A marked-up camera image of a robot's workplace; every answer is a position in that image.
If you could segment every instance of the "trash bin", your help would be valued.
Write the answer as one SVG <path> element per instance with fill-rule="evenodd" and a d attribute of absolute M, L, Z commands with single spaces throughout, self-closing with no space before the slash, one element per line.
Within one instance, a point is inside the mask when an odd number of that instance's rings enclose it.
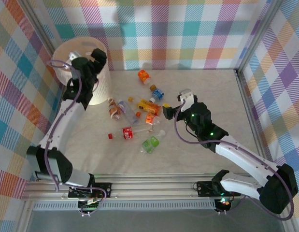
<path fill-rule="evenodd" d="M 95 48 L 99 48 L 106 53 L 104 44 L 99 40 L 93 37 L 75 37 L 61 44 L 55 50 L 52 59 L 62 60 L 70 64 L 70 52 L 77 51 L 82 57 L 94 60 L 90 54 Z M 59 81 L 65 86 L 67 85 L 68 80 L 72 78 L 69 68 L 55 68 L 55 72 Z M 95 84 L 93 88 L 95 91 L 93 92 L 93 97 L 89 105 L 96 105 L 104 102 L 112 93 L 112 82 L 107 62 L 97 78 L 99 79 L 99 85 L 98 88 L 96 88 Z"/>

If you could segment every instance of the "small bottle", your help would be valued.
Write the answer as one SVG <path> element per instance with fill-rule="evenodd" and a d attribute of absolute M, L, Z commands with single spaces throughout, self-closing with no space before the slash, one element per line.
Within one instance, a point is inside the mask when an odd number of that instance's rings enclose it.
<path fill-rule="evenodd" d="M 159 115 L 161 113 L 160 105 L 157 105 L 150 101 L 146 101 L 145 99 L 142 99 L 140 97 L 129 97 L 128 101 L 136 103 L 137 107 L 139 107 L 141 110 L 147 111 L 154 115 Z"/>
<path fill-rule="evenodd" d="M 112 120 L 117 121 L 118 119 L 120 119 L 120 110 L 116 105 L 114 98 L 109 98 L 108 101 L 110 117 Z"/>
<path fill-rule="evenodd" d="M 160 144 L 162 138 L 165 136 L 165 131 L 160 130 L 158 134 L 154 134 L 146 139 L 141 146 L 142 153 L 152 153 L 153 150 Z"/>
<path fill-rule="evenodd" d="M 125 114 L 127 120 L 132 125 L 138 124 L 138 122 L 139 122 L 138 117 L 135 115 L 135 113 L 133 112 L 133 110 L 130 108 L 130 106 L 125 101 L 119 100 L 118 107 Z"/>
<path fill-rule="evenodd" d="M 157 87 L 152 83 L 152 80 L 148 73 L 142 69 L 138 73 L 139 79 L 143 82 L 144 85 L 149 86 L 149 89 L 153 92 Z"/>
<path fill-rule="evenodd" d="M 150 102 L 158 102 L 160 101 L 164 96 L 164 92 L 156 88 L 155 91 L 151 94 L 151 99 L 149 99 Z"/>
<path fill-rule="evenodd" d="M 153 126 L 149 124 L 144 124 L 141 126 L 125 127 L 114 133 L 109 133 L 109 139 L 132 139 L 135 134 L 146 134 L 153 130 Z"/>
<path fill-rule="evenodd" d="M 145 122 L 150 125 L 158 125 L 161 122 L 161 119 L 159 116 L 148 113 L 148 115 L 146 116 Z"/>

